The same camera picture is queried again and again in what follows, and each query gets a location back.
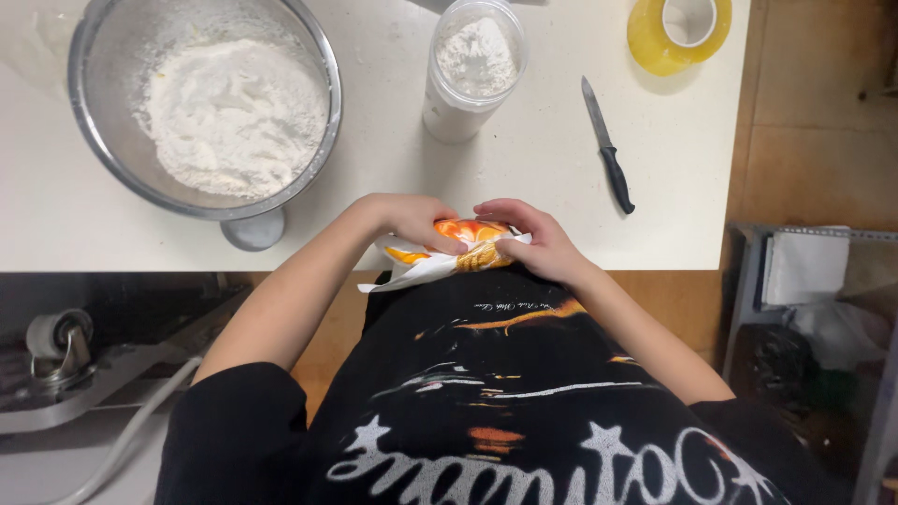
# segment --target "white flour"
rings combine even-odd
[[[260,199],[308,165],[324,135],[328,100],[313,68],[244,39],[167,57],[142,109],[159,162],[177,181]]]
[[[436,62],[456,89],[474,96],[504,92],[515,83],[515,54],[498,23],[490,17],[458,29],[450,23],[436,43]]]

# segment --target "packaged food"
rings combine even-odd
[[[434,229],[466,243],[468,252],[453,256],[412,244],[396,235],[381,236],[374,241],[374,247],[392,260],[392,278],[382,286],[359,284],[358,290],[363,293],[393,291],[449,277],[454,273],[504,267],[513,260],[496,250],[496,241],[510,238],[529,244],[531,240],[530,234],[517,235],[505,223],[495,221],[446,219],[434,223]]]

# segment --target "bowl rim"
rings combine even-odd
[[[257,202],[232,208],[203,207],[185,203],[174,199],[161,191],[143,183],[125,164],[118,159],[103,141],[100,131],[96,128],[87,105],[87,93],[85,90],[86,57],[89,54],[93,42],[96,39],[97,29],[110,11],[110,4],[117,0],[91,0],[84,8],[84,14],[75,28],[72,36],[72,44],[68,56],[68,94],[72,111],[75,114],[75,122],[81,130],[84,139],[93,153],[100,159],[107,170],[112,173],[126,187],[137,195],[154,203],[155,205],[182,214],[185,216],[199,217],[215,221],[230,221],[245,219],[264,214],[274,208],[287,203],[291,198],[303,192],[321,173],[321,169],[327,162],[330,152],[337,141],[340,120],[342,118],[342,87],[340,85],[339,66],[334,55],[330,41],[324,33],[324,29],[318,23],[312,11],[301,0],[278,0],[284,4],[305,25],[312,35],[315,45],[321,52],[321,59],[327,73],[327,85],[330,90],[330,114],[328,124],[324,130],[324,136],[318,145],[318,150],[312,161],[306,165],[299,176],[287,186]]]

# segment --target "black t-shirt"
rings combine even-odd
[[[683,405],[563,288],[521,268],[369,298],[306,429],[253,363],[180,399],[157,504],[832,503],[773,412]]]

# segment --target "clear plastic container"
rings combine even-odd
[[[475,96],[455,87],[436,62],[436,45],[441,32],[450,25],[463,26],[483,17],[491,17],[506,36],[517,64],[517,78],[501,93]],[[458,0],[440,17],[430,41],[430,58],[427,63],[427,89],[424,93],[424,124],[427,131],[447,144],[464,142],[480,131],[505,98],[521,82],[527,68],[530,50],[524,36],[524,27],[505,0]]]

